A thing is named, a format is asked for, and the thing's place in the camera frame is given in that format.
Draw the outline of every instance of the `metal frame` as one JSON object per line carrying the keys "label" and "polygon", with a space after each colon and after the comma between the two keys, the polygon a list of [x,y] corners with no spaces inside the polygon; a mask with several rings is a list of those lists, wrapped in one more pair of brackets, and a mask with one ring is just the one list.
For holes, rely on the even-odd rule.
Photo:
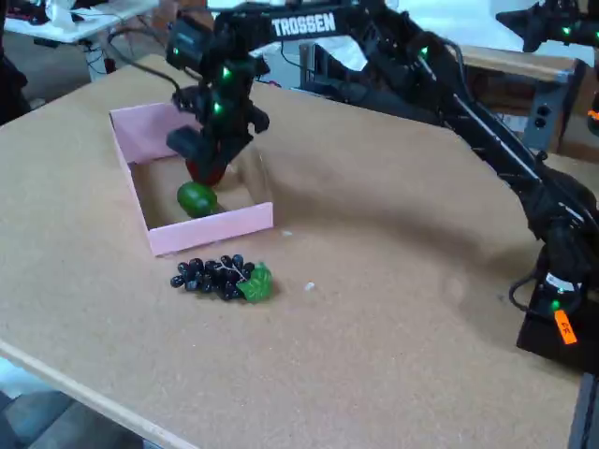
{"label": "metal frame", "polygon": [[[346,103],[365,109],[376,110],[386,114],[403,117],[410,120],[429,124],[439,124],[433,114],[424,109],[403,101],[399,96],[390,92],[379,92],[366,88],[360,84],[348,83],[329,78],[329,56],[324,51],[316,51],[315,44],[306,44],[299,49],[301,71],[300,88],[303,91],[327,96],[331,89],[338,92],[345,90],[349,100]],[[316,58],[320,58],[322,71],[316,73]],[[562,142],[563,133],[570,119],[570,113],[577,98],[578,90],[588,66],[576,60],[572,70],[563,71],[556,76],[554,81],[530,80],[526,77],[517,77],[534,85],[534,99],[524,130],[522,141],[530,148],[547,151],[558,125],[561,126],[559,143]]]}

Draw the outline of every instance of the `white paper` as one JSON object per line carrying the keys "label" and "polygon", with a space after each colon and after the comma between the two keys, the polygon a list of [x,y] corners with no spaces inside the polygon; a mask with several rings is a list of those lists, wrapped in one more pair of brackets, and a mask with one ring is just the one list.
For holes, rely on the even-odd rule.
{"label": "white paper", "polygon": [[74,31],[76,28],[71,17],[71,8],[76,0],[48,0],[46,2],[46,15],[52,25],[65,31]]}
{"label": "white paper", "polygon": [[[285,0],[264,1],[281,5]],[[237,0],[211,0],[210,7],[235,7]],[[396,11],[407,10],[410,17],[423,29],[451,39],[460,45],[472,45],[496,50],[522,51],[522,39],[497,22],[495,14],[509,10],[527,9],[535,0],[387,0],[387,6]],[[366,58],[358,44],[347,36],[326,37],[315,41],[332,57],[351,70],[359,71]],[[277,51],[279,45],[256,49],[256,54]],[[591,47],[564,46],[561,42],[546,42],[535,54],[581,59],[594,66]]]}

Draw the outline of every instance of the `white desk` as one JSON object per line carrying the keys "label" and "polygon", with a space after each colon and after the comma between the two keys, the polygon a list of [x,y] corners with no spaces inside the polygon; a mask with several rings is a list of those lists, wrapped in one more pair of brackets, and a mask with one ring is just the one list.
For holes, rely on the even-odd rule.
{"label": "white desk", "polygon": [[54,26],[50,22],[34,26],[29,22],[16,19],[7,19],[5,29],[13,33],[41,37],[64,44],[77,44],[82,39],[89,40],[92,45],[86,46],[85,59],[89,66],[90,78],[96,80],[106,70],[102,48],[97,38],[98,33],[155,7],[158,7],[158,0],[114,0],[90,9],[74,9],[74,13],[80,13],[83,17],[83,22],[75,23],[72,31]]}

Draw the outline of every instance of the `open box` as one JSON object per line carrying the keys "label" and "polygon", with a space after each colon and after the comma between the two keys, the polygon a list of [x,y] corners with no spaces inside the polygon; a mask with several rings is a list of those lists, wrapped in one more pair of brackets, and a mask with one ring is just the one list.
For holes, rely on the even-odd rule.
{"label": "open box", "polygon": [[199,128],[194,117],[169,104],[154,104],[114,110],[110,121],[119,161],[154,255],[272,227],[267,174],[253,143],[213,187],[220,212],[194,220],[177,203],[177,190],[191,176],[184,160],[166,143],[173,129],[186,124]]}

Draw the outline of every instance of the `grape bunch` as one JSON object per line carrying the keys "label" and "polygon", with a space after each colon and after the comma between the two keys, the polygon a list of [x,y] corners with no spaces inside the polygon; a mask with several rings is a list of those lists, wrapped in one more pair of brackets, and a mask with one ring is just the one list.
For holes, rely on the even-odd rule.
{"label": "grape bunch", "polygon": [[188,292],[215,293],[224,301],[245,299],[238,283],[248,282],[255,269],[252,262],[244,263],[241,254],[233,257],[224,255],[220,262],[191,259],[189,263],[181,262],[177,266],[179,275],[170,280],[170,286],[184,286]]}

